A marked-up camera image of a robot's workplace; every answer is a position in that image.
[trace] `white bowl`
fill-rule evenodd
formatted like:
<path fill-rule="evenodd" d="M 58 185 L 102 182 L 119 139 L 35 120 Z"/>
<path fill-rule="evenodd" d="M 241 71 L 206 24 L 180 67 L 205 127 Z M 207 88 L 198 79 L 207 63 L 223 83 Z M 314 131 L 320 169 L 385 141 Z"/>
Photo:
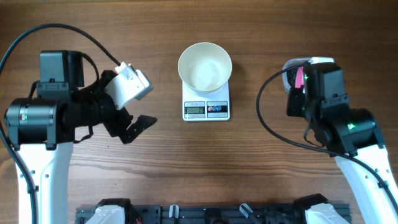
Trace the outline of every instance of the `white bowl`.
<path fill-rule="evenodd" d="M 231 76 L 232 61 L 219 45 L 197 43 L 187 48 L 178 61 L 182 81 L 194 92 L 209 94 L 219 90 Z"/>

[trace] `wooden table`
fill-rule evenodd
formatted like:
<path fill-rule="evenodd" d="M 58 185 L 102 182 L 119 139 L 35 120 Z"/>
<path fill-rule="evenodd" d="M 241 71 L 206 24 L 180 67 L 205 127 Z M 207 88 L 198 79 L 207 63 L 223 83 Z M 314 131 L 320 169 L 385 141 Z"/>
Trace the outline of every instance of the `wooden table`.
<path fill-rule="evenodd" d="M 109 137 L 99 125 L 90 140 L 75 145 L 68 183 L 70 223 L 75 208 L 103 198 L 130 198 L 135 204 L 238 205 L 292 202 L 314 193 L 350 203 L 354 223 L 362 223 L 334 160 L 276 139 L 257 118 L 260 86 L 297 57 L 335 58 L 345 72 L 351 107 L 374 113 L 392 169 L 398 170 L 396 1 L 18 2 L 22 3 L 0 5 L 1 55 L 25 30 L 62 22 L 97 38 L 118 60 L 143 70 L 155 86 L 143 100 L 127 106 L 135 116 L 159 119 L 132 144 Z M 216 43 L 233 60 L 228 122 L 182 119 L 177 62 L 197 42 Z M 0 111 L 13 99 L 27 96 L 31 83 L 39 79 L 39 53 L 49 49 L 85 52 L 100 71 L 115 67 L 76 33 L 61 29 L 34 33 L 19 44 L 2 73 Z M 92 67 L 85 63 L 86 85 L 94 79 Z M 286 101 L 279 78 L 264 92 L 263 116 L 278 133 L 304 142 L 306 122 L 285 115 Z M 79 128 L 77 133 L 80 138 L 87 130 Z M 4 146 L 0 179 L 0 223 L 17 223 L 16 169 Z"/>

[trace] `pink object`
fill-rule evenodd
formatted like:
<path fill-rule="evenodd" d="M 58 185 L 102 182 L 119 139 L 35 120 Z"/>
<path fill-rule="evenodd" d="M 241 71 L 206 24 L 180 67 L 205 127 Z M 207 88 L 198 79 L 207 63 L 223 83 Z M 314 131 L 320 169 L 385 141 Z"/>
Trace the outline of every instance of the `pink object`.
<path fill-rule="evenodd" d="M 303 67 L 300 67 L 297 70 L 296 83 L 294 87 L 300 88 L 302 85 L 304 85 L 304 75 L 303 75 Z"/>

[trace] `wooden surface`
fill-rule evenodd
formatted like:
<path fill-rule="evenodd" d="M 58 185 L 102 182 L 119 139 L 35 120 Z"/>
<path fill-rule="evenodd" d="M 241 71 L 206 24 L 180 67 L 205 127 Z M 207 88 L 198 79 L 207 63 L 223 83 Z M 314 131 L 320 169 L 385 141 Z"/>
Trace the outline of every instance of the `wooden surface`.
<path fill-rule="evenodd" d="M 132 144 L 110 138 L 102 125 L 75 145 L 69 171 L 69 222 L 75 208 L 103 198 L 135 204 L 237 205 L 292 202 L 321 193 L 351 204 L 353 193 L 333 159 L 272 137 L 260 124 L 260 86 L 291 58 L 334 57 L 345 72 L 351 107 L 372 111 L 382 126 L 392 170 L 398 170 L 398 14 L 396 1 L 131 1 L 0 5 L 0 54 L 25 30 L 47 22 L 77 26 L 118 60 L 143 70 L 155 89 L 127 106 L 158 122 Z M 181 114 L 180 54 L 197 42 L 222 46 L 233 60 L 228 122 L 186 123 Z M 15 49 L 0 78 L 0 114 L 26 97 L 39 79 L 39 52 L 79 50 L 100 71 L 115 65 L 71 31 L 34 33 Z M 86 85 L 95 74 L 85 63 Z M 306 123 L 285 115 L 281 79 L 271 83 L 262 113 L 278 133 L 303 142 Z M 78 130 L 78 138 L 87 133 Z M 17 223 L 17 177 L 0 146 L 0 223 Z"/>

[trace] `digital scale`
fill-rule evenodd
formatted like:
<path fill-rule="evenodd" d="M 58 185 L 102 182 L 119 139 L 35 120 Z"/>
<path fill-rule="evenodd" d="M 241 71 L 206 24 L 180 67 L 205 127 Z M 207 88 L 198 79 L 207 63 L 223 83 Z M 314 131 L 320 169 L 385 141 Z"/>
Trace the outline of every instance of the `digital scale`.
<path fill-rule="evenodd" d="M 182 82 L 182 118 L 184 121 L 229 120 L 229 87 L 226 82 L 219 90 L 201 95 Z"/>

